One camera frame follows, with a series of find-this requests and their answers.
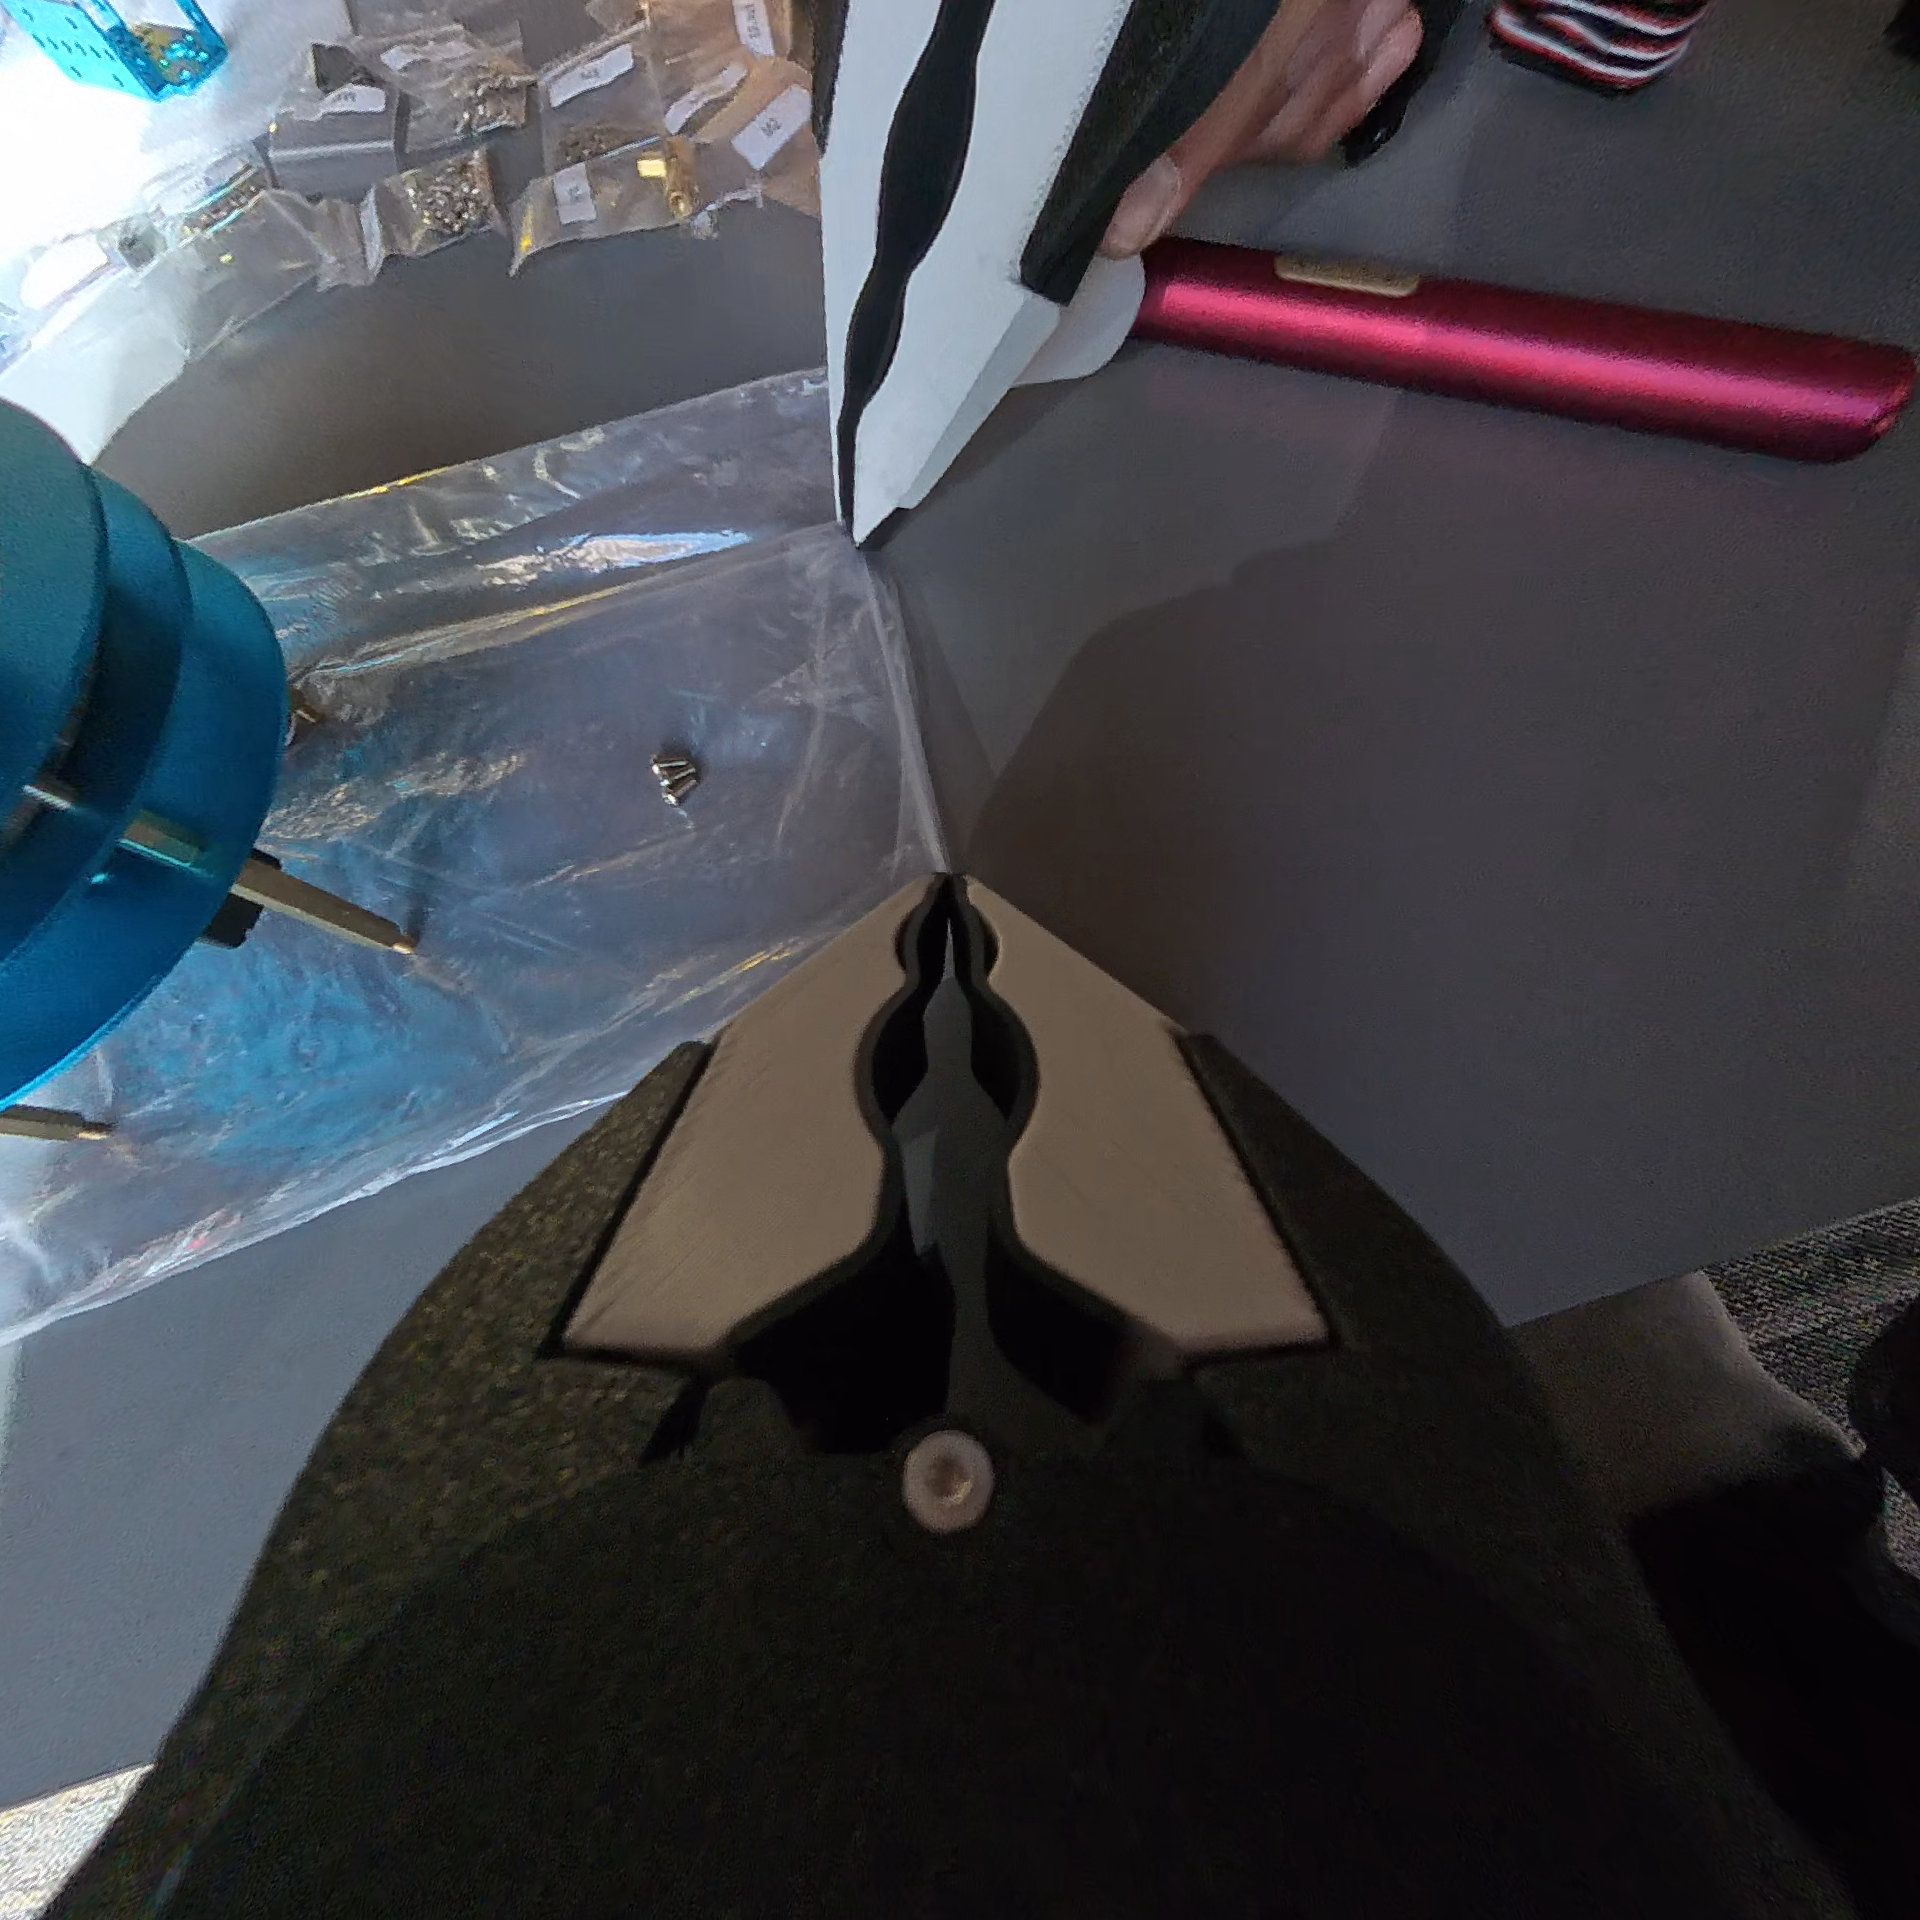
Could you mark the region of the person's right hand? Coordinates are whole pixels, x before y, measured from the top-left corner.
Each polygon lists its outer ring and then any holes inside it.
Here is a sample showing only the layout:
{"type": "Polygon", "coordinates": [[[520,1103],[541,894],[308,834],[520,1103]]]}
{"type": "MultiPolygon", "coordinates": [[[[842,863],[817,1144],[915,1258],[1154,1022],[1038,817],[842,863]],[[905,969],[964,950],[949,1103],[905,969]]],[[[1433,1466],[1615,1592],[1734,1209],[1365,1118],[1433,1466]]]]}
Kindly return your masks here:
{"type": "Polygon", "coordinates": [[[1404,79],[1424,38],[1407,2],[1282,2],[1212,107],[1123,191],[1099,255],[1141,255],[1212,177],[1322,161],[1404,79]]]}

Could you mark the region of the grey desk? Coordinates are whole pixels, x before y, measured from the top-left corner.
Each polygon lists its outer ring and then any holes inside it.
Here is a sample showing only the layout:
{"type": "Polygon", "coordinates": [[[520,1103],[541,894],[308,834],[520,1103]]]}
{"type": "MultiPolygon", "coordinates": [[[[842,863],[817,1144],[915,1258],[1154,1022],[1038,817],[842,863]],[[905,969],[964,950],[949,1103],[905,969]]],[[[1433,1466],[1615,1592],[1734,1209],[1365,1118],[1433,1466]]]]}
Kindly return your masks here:
{"type": "MultiPolygon", "coordinates": [[[[1899,4],[1632,98],[1462,23],[1180,230],[1897,343],[1899,4]]],[[[290,301],[103,469],[182,534],[813,368],[817,241],[290,301]]],[[[882,549],[960,866],[1244,1062],[1509,1323],[1916,1197],[1916,400],[1836,466],[1169,348],[1007,397],[882,549]]],[[[292,1478],[564,1120],[3,1349],[3,1808],[149,1762],[292,1478]]]]}

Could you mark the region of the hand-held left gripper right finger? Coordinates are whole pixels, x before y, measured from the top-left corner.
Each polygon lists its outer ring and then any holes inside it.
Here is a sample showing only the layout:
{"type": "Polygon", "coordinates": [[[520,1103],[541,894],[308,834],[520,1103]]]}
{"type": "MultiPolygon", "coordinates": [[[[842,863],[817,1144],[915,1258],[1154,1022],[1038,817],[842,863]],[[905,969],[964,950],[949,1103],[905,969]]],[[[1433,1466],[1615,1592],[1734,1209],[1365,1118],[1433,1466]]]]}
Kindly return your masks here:
{"type": "Polygon", "coordinates": [[[1330,1327],[1214,1106],[1187,1034],[973,879],[984,1018],[1014,1044],[1011,1250],[1158,1361],[1315,1349],[1330,1327]]]}

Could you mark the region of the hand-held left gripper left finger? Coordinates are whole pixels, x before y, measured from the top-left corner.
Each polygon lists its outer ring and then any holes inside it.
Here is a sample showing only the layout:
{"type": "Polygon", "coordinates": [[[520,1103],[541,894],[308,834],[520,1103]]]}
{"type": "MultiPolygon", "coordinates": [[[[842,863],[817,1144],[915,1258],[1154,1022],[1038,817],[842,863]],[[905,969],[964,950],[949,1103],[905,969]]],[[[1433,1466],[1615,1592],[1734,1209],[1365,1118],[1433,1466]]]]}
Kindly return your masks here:
{"type": "Polygon", "coordinates": [[[562,1327],[572,1355],[753,1365],[949,1318],[898,1120],[928,1077],[948,877],[907,883],[709,1044],[562,1327]]]}

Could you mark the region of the clear plastic bag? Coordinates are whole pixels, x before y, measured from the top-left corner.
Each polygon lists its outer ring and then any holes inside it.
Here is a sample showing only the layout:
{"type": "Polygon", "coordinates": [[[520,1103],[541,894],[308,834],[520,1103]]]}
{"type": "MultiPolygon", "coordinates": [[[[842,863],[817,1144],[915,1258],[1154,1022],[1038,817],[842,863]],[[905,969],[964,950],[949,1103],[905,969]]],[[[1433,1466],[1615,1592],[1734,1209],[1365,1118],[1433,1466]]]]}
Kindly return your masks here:
{"type": "Polygon", "coordinates": [[[3,1144],[3,1341],[620,1098],[945,863],[820,372],[196,550],[317,713],[265,851],[417,950],[271,917],[53,1081],[109,1136],[3,1144]]]}

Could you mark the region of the pile of small screw bags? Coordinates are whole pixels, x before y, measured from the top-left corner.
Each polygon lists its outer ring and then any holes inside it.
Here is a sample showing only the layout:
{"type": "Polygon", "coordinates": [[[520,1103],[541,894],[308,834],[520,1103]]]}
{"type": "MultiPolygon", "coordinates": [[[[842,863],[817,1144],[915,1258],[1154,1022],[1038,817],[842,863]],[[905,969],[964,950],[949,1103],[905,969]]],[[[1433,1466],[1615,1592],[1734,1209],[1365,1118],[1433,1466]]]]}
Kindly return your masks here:
{"type": "Polygon", "coordinates": [[[585,4],[595,36],[525,57],[517,4],[348,4],[261,133],[88,235],[137,275],[255,210],[290,214],[321,286],[495,232],[509,272],[569,245],[682,230],[734,205],[817,210],[809,4],[585,4]]]}

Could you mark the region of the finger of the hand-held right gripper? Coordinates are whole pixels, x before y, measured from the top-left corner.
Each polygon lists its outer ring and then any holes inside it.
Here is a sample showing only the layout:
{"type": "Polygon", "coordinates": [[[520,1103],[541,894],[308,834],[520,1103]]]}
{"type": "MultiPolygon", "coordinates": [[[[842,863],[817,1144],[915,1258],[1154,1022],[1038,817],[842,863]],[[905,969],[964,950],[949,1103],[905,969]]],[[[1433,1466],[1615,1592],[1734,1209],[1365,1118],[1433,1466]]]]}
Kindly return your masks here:
{"type": "Polygon", "coordinates": [[[932,171],[915,206],[875,206],[875,301],[855,318],[855,542],[920,506],[1058,333],[1070,297],[1021,258],[1127,4],[953,4],[905,77],[875,184],[932,171]]]}
{"type": "Polygon", "coordinates": [[[969,4],[845,4],[821,166],[838,512],[873,534],[905,493],[882,389],[910,282],[941,235],[969,144],[969,4]]]}

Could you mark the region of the blue metal bracket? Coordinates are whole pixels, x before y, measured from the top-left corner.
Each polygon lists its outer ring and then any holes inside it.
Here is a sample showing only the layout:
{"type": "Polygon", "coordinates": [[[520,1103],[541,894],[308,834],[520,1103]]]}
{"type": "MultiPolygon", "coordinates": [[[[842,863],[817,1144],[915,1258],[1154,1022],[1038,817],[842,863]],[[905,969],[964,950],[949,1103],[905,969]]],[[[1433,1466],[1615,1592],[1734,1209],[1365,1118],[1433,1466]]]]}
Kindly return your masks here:
{"type": "Polygon", "coordinates": [[[5,2],[21,35],[69,82],[148,104],[183,98],[227,62],[227,42],[194,2],[5,2]]]}

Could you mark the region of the red electric screwdriver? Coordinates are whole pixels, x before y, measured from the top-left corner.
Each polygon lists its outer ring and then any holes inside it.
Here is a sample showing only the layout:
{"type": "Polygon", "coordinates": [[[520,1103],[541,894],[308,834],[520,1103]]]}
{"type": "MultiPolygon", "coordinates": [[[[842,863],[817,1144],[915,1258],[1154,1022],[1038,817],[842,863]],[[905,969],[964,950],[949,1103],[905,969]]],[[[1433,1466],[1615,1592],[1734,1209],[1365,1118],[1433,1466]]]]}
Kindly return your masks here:
{"type": "Polygon", "coordinates": [[[1916,392],[1910,351],[1356,258],[1164,238],[1129,339],[1809,466],[1916,392]]]}

